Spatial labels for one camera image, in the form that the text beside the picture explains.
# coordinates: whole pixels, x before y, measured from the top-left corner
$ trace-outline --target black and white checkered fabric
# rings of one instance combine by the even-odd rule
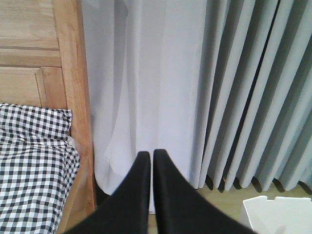
[[[69,110],[0,103],[0,233],[56,233],[79,168]]]

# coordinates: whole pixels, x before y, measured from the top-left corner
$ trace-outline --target curtain fold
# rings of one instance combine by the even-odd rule
[[[156,148],[194,188],[311,186],[312,1],[82,3],[104,192]]]

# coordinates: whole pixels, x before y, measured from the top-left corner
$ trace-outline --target white box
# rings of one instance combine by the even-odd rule
[[[312,234],[310,198],[258,196],[243,201],[239,222],[258,234]]]

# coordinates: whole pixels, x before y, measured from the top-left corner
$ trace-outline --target wooden floor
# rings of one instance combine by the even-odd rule
[[[218,189],[213,188],[212,182],[207,180],[205,186],[198,189],[197,192],[235,220],[239,219],[242,201],[248,198],[260,195],[265,195],[268,199],[274,199],[276,196],[312,198],[312,191],[304,184],[297,185],[291,191],[285,191],[278,181],[274,181],[266,192],[261,191],[256,179],[247,188],[241,188],[238,181],[234,182],[234,186],[229,191],[225,191],[223,188],[224,184],[221,184]],[[157,224],[153,214],[149,215],[149,234],[157,234]]]

